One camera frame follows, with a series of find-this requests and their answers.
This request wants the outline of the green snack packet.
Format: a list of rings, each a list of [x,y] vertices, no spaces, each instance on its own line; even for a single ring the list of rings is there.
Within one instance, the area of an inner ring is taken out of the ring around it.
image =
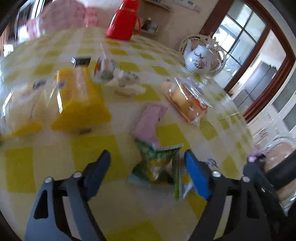
[[[168,167],[179,155],[182,144],[157,148],[154,144],[136,138],[141,161],[137,163],[128,180],[139,185],[173,185],[173,174]]]

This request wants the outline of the pale yellow bread bag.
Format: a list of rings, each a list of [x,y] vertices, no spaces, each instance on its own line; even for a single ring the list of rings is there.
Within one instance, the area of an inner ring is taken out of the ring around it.
[[[16,85],[1,106],[1,140],[41,131],[50,122],[56,80],[41,79]]]

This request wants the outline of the pink snack packet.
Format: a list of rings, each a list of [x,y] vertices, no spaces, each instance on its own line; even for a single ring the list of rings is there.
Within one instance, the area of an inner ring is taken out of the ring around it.
[[[145,105],[142,117],[135,126],[132,136],[141,141],[159,146],[159,140],[156,136],[156,127],[159,121],[164,117],[168,108],[162,104],[149,102]]]

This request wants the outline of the orange bread package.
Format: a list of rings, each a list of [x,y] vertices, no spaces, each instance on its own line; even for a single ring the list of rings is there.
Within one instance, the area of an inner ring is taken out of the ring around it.
[[[187,122],[198,125],[211,107],[202,87],[191,77],[176,77],[162,84],[162,92]]]

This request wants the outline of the small white candy wrappers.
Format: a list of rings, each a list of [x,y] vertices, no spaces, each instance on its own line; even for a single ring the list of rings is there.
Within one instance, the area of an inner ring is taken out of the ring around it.
[[[115,91],[122,95],[132,96],[144,94],[146,88],[142,86],[138,75],[130,71],[121,70],[117,76]]]

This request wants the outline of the orange white candy packet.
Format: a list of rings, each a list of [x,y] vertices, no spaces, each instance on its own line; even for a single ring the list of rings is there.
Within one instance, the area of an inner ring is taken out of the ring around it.
[[[114,78],[115,61],[99,58],[94,68],[94,77],[98,81],[110,81]]]

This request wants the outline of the black small packet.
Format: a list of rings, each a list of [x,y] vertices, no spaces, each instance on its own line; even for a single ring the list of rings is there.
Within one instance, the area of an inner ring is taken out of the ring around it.
[[[73,68],[79,67],[79,66],[84,66],[88,67],[91,61],[91,57],[72,57],[71,63],[73,64]]]

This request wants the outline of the yellow checkered tablecloth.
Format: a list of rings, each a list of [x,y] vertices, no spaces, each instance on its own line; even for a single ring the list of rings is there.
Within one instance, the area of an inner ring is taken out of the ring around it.
[[[125,97],[111,89],[102,94],[112,119],[83,135],[53,132],[12,138],[1,145],[1,211],[20,237],[46,177],[71,176],[95,161],[103,150],[111,153],[111,166],[91,211],[108,240],[187,240],[206,206],[195,193],[175,200],[172,187],[139,186],[128,182],[140,154],[131,136],[147,102],[168,107],[156,134],[162,146],[182,144],[199,160],[213,159],[226,177],[240,179],[252,138],[247,124],[224,90],[205,82],[211,108],[198,126],[191,125],[167,101],[161,85],[169,78],[185,78],[190,72],[178,53],[159,42],[134,36],[130,41],[107,39],[101,28],[66,30],[40,37],[15,48],[1,60],[1,84],[5,91],[17,84],[52,78],[58,69],[71,67],[73,57],[115,60],[121,69],[134,72],[146,92]]]

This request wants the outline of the white floral teapot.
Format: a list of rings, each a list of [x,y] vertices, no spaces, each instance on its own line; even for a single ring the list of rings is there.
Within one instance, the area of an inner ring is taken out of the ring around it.
[[[213,44],[198,45],[192,50],[192,40],[187,39],[183,54],[185,67],[197,75],[214,75],[222,70],[222,61],[214,56]]]

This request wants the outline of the white carved chair back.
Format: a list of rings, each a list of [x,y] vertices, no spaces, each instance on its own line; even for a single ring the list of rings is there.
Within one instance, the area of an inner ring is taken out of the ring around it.
[[[180,46],[185,67],[196,75],[215,76],[225,66],[226,57],[216,38],[191,34],[185,37]]]

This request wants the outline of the wooden framed glass door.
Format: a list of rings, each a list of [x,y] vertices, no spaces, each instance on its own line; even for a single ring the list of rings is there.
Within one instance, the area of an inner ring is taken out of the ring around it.
[[[215,80],[251,122],[295,64],[283,30],[259,1],[218,1],[200,33],[217,39],[226,60]]]

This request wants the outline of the pink checkered covered chair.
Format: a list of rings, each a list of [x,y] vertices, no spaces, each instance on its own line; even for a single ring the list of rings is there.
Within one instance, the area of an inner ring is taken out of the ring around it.
[[[29,40],[67,29],[98,26],[97,8],[73,1],[53,1],[39,15],[27,21]]]

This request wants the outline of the red thermos jug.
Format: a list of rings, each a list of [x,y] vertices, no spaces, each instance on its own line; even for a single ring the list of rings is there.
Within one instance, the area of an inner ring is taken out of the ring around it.
[[[122,1],[106,30],[106,37],[129,41],[133,35],[138,35],[141,31],[141,21],[137,16],[138,8],[138,1]]]

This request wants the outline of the wooden wall shelf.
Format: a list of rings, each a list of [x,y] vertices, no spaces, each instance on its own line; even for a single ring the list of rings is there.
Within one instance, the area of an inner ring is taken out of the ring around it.
[[[168,25],[171,16],[171,7],[161,1],[139,1],[138,16],[144,25],[151,18],[148,30],[141,30],[140,35],[158,40],[164,28]]]

